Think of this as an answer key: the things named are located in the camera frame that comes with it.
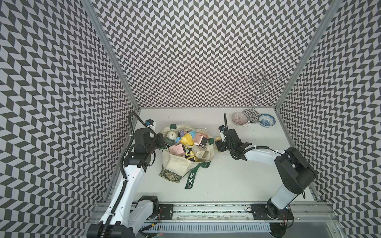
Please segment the yellow round pencil sharpener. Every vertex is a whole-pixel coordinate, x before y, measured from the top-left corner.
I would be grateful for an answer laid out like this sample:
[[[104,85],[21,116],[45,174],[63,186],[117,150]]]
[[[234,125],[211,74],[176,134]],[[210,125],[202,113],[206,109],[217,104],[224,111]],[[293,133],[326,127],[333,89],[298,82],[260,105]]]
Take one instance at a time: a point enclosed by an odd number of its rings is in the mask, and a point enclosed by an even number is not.
[[[180,143],[182,145],[184,145],[185,147],[194,146],[194,141],[193,141],[192,135],[190,133],[185,134],[183,137],[181,137]]]

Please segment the cream canvas tote bag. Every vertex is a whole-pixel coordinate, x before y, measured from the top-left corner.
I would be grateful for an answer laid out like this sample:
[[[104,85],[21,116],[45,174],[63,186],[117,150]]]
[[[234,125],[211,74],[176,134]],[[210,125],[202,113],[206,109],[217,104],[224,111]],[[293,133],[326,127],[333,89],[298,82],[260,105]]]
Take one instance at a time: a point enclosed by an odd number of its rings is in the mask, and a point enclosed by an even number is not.
[[[187,153],[185,156],[170,154],[169,147],[162,150],[162,171],[160,172],[160,176],[176,183],[179,183],[182,178],[186,177],[187,182],[185,189],[192,189],[198,169],[207,169],[214,158],[214,139],[205,128],[195,128],[189,124],[172,124],[163,128],[161,133],[164,135],[164,138],[166,138],[169,131],[173,131],[177,134],[175,144],[179,144],[181,137],[190,131],[203,133],[209,137],[208,145],[205,147],[209,151],[209,154],[205,159],[197,159],[191,151],[192,147],[186,147]]]

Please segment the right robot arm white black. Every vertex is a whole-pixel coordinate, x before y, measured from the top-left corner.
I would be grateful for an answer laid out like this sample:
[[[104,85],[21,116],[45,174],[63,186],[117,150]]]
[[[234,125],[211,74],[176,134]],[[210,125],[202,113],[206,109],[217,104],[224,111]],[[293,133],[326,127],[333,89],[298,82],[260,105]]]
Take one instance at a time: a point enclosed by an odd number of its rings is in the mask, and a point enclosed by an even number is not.
[[[268,146],[243,143],[234,129],[219,127],[220,139],[215,140],[219,152],[229,151],[235,160],[260,162],[275,167],[282,181],[276,193],[265,204],[251,205],[255,220],[292,219],[290,203],[316,179],[316,172],[307,159],[294,147],[275,150]]]

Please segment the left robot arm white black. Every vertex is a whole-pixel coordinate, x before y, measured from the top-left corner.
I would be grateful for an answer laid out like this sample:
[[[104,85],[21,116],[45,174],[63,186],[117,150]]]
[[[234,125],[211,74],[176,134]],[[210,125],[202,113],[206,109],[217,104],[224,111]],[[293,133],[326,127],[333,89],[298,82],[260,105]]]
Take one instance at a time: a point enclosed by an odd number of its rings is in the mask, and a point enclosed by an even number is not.
[[[97,224],[89,226],[87,238],[135,238],[146,220],[159,217],[157,196],[144,195],[132,208],[135,194],[144,178],[155,150],[164,146],[163,135],[156,134],[152,126],[137,129],[132,152],[121,161],[122,179],[116,187],[104,215]]]

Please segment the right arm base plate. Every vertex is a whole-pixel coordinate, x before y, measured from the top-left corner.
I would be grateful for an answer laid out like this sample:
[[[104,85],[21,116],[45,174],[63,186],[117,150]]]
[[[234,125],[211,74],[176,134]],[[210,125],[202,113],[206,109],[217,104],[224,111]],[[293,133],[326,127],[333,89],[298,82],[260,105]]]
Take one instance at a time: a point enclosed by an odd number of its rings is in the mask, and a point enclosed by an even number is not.
[[[268,206],[267,204],[251,204],[247,211],[252,213],[255,220],[286,221],[294,219],[294,215],[290,207],[279,210],[273,205]]]

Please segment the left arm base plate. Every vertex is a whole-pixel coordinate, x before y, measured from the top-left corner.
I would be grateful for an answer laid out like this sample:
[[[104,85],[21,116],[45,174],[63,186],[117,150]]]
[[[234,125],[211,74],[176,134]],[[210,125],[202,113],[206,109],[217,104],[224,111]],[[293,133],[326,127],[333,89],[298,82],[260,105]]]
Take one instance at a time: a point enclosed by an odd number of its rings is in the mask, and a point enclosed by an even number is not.
[[[157,206],[157,215],[155,220],[160,221],[170,221],[173,219],[174,214],[174,204],[171,203],[161,203]]]

